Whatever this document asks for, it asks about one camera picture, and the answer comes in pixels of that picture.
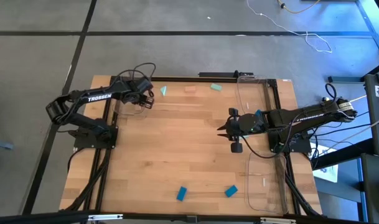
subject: black stand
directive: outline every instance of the black stand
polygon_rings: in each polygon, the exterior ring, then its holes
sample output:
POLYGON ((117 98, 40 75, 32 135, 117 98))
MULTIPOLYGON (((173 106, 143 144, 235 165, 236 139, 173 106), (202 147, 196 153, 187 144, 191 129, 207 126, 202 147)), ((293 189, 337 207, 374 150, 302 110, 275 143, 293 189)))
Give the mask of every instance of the black stand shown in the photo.
POLYGON ((102 141, 102 137, 97 137, 94 133, 88 129, 79 127, 77 132, 69 133, 76 138, 74 146, 76 148, 95 148, 95 149, 114 149, 116 146, 117 133, 119 127, 117 126, 108 126, 109 132, 105 141, 102 141))

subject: teal block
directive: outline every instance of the teal block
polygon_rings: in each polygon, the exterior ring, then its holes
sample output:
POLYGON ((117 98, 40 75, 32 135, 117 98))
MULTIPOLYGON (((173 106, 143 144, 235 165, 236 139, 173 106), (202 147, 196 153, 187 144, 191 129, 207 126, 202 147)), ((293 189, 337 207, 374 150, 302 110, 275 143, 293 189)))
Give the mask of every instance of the teal block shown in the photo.
POLYGON ((177 195, 177 200, 180 200, 181 202, 184 201, 184 197, 186 193, 187 193, 187 189, 185 187, 181 187, 177 195))
POLYGON ((238 191, 237 187, 235 185, 232 185, 228 190, 225 191, 225 195, 227 197, 231 197, 238 191))
POLYGON ((221 91, 221 90, 222 90, 222 86, 217 85, 217 84, 215 84, 215 83, 213 83, 210 87, 211 87, 213 90, 217 90, 217 91, 221 91))
POLYGON ((166 95, 166 91, 167 91, 167 87, 164 86, 164 87, 160 88, 160 91, 162 92, 163 96, 165 96, 166 95))

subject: small blue cube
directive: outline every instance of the small blue cube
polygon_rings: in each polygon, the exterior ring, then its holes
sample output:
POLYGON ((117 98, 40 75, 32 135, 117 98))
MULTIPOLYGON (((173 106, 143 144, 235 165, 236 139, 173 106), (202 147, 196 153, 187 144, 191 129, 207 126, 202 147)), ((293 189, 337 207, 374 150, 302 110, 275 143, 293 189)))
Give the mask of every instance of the small blue cube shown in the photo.
POLYGON ((181 187, 177 195, 177 200, 180 200, 182 202, 184 200, 186 193, 187 193, 187 189, 185 187, 181 187))
POLYGON ((225 191, 225 195, 227 195, 227 197, 231 197, 237 191, 238 191, 237 187, 235 185, 232 185, 232 187, 230 187, 227 191, 225 191))

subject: white cable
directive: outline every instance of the white cable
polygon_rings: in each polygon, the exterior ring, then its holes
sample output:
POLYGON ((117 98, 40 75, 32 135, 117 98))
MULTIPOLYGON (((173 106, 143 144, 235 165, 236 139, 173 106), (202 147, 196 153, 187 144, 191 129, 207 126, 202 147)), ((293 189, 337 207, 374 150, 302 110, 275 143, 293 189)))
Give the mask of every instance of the white cable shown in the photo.
POLYGON ((262 13, 257 13, 251 6, 250 6, 250 4, 249 4, 249 0, 246 0, 246 2, 247 2, 247 6, 256 14, 256 15, 258 15, 258 16, 264 16, 264 17, 267 17, 270 21, 272 21, 277 27, 280 27, 280 28, 282 28, 282 29, 284 29, 284 30, 286 30, 286 31, 288 31, 288 32, 290 32, 290 33, 292 33, 292 34, 295 34, 295 35, 298 35, 298 36, 306 36, 306 38, 305 38, 305 40, 306 40, 306 43, 309 45, 309 46, 311 46, 314 50, 316 50, 317 52, 327 52, 327 53, 332 53, 333 51, 332 51, 332 48, 330 47, 330 45, 329 45, 329 43, 328 43, 328 41, 326 41, 325 39, 323 39, 322 37, 319 37, 319 35, 317 35, 317 34, 308 34, 308 31, 306 31, 306 34, 298 34, 298 33, 296 33, 296 32, 293 32, 293 31, 291 31, 291 30, 288 30, 288 29, 286 29, 285 27, 283 27, 283 26, 281 26, 281 25, 277 25, 277 23, 275 23, 275 21, 273 21, 273 19, 271 19, 271 18, 269 18, 266 14, 262 14, 262 13), (326 43, 326 45, 327 45, 327 47, 329 48, 329 50, 318 50, 315 46, 313 46, 312 44, 310 44, 309 42, 308 42, 308 35, 314 35, 314 36, 316 36, 316 37, 318 37, 320 40, 322 40, 323 42, 325 42, 326 43))
POLYGON ((352 137, 354 137, 354 136, 356 136, 356 135, 358 135, 358 134, 360 134, 360 133, 362 133, 362 132, 368 130, 369 128, 373 127, 374 125, 376 125, 376 124, 378 124, 378 123, 379 123, 379 120, 376 121, 376 122, 374 122, 373 124, 369 125, 367 128, 365 128, 365 129, 363 129, 363 130, 361 130, 361 131, 359 131, 359 132, 357 132, 357 133, 351 135, 350 137, 347 137, 347 138, 345 138, 345 139, 339 141, 338 143, 334 144, 332 147, 328 148, 327 150, 334 148, 336 145, 340 144, 341 142, 344 142, 344 141, 346 141, 346 140, 348 140, 348 139, 350 139, 350 138, 352 138, 352 137))
POLYGON ((356 99, 350 100, 350 103, 352 103, 352 102, 354 102, 354 101, 357 101, 357 100, 360 100, 360 99, 362 99, 362 98, 364 98, 364 97, 366 97, 366 95, 363 95, 363 96, 358 97, 358 98, 356 98, 356 99))

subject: wooden block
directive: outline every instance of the wooden block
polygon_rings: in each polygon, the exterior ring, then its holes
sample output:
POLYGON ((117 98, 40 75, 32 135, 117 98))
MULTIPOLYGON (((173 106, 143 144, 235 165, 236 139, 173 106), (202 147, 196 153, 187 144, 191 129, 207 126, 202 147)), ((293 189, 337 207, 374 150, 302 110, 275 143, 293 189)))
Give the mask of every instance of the wooden block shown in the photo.
POLYGON ((195 93, 196 92, 196 86, 185 86, 185 92, 186 93, 195 93))

